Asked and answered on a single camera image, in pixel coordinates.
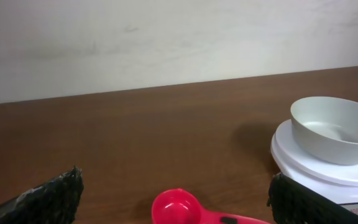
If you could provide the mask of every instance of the wall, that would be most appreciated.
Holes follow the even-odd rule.
[[[0,0],[0,103],[354,65],[355,0]]]

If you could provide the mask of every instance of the spoon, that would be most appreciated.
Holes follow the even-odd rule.
[[[183,189],[162,192],[152,205],[154,224],[268,224],[254,218],[212,212]]]

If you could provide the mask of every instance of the wooden table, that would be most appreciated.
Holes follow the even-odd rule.
[[[358,101],[358,67],[1,104],[0,203],[76,164],[77,224],[151,223],[174,188],[273,223],[270,140],[314,95]]]

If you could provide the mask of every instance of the white bowl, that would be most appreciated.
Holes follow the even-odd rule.
[[[342,165],[358,164],[358,103],[314,96],[291,106],[295,141],[310,154]]]

